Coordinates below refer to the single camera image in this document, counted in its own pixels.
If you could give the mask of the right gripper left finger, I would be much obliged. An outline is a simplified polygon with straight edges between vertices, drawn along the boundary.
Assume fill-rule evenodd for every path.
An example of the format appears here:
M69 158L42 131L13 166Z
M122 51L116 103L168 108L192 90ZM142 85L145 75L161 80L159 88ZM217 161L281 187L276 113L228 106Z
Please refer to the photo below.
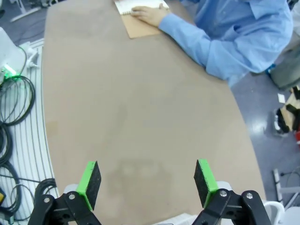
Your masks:
M60 197L42 195L36 201L29 225L78 225L101 224L94 215L101 173L97 161L89 161L75 191L63 193Z

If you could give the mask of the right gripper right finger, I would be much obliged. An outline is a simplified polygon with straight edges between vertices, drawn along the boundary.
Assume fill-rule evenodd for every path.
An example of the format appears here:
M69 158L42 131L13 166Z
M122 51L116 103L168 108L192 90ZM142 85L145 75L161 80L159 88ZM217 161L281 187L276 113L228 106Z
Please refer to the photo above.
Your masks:
M247 190L238 195L219 188L207 160L197 160L194 180L203 207L194 225L217 225L222 219L234 225L271 224L259 194Z

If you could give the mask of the person's left hand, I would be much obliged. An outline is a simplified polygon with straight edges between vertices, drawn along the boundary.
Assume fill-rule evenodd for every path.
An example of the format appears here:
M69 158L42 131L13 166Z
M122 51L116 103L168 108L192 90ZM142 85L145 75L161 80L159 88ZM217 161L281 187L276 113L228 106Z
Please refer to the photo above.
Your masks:
M154 27L158 27L170 13L170 10L165 8L163 4L160 4L158 8L137 6L131 10L131 16Z

